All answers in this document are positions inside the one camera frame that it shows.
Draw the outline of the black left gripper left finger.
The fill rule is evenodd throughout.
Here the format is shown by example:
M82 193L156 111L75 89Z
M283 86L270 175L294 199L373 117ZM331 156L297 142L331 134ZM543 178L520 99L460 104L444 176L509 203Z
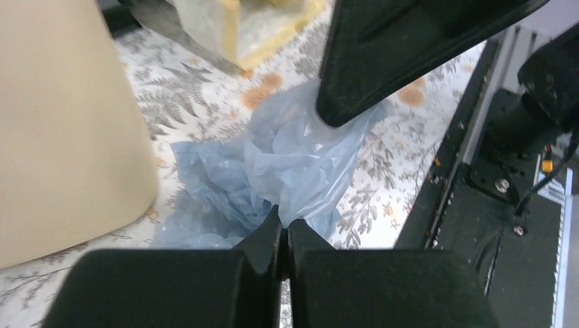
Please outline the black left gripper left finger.
M232 249L99 249L69 272L44 327L277 327L283 228L273 208Z

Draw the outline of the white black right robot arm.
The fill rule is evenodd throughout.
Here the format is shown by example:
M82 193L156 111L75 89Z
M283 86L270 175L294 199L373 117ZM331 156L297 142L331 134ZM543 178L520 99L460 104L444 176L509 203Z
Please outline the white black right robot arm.
M320 70L316 110L331 127L358 117L423 74L491 38L543 1L337 1ZM578 130L578 28L521 66L523 94L483 133L483 160L538 151Z

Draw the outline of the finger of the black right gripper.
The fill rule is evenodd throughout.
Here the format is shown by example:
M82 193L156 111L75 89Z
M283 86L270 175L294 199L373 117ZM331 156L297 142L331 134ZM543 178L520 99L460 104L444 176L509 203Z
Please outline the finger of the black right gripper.
M339 127L491 38L543 0L342 0L333 10L316 110Z

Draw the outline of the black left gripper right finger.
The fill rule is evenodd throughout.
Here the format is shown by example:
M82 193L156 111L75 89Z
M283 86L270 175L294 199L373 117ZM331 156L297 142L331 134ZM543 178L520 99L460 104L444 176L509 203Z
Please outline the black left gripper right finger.
M337 250L287 229L295 327L497 327L475 271L439 250Z

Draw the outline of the blue plastic trash bag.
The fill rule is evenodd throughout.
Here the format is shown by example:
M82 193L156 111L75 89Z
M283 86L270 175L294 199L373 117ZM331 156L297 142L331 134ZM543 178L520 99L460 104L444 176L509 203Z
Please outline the blue plastic trash bag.
M255 231L273 208L284 226L304 219L319 235L330 237L358 151L392 105L383 100L331 128L316 113L318 90L319 83L310 81L270 96L244 132L229 141L174 143L183 189L153 245L229 249Z

